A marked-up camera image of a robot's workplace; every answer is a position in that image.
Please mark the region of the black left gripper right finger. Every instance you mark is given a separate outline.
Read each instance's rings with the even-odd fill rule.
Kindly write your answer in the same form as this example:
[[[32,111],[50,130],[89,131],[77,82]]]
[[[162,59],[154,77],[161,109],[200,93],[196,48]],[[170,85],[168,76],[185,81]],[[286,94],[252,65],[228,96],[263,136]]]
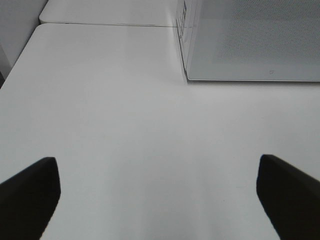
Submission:
[[[320,238],[320,182],[275,155],[260,157],[256,193],[281,240]]]

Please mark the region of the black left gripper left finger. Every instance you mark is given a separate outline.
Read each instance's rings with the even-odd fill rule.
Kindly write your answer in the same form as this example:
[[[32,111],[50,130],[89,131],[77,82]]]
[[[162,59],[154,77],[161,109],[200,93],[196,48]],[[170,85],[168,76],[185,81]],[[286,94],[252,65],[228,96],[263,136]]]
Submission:
[[[58,164],[44,157],[0,184],[0,238],[39,240],[61,196]]]

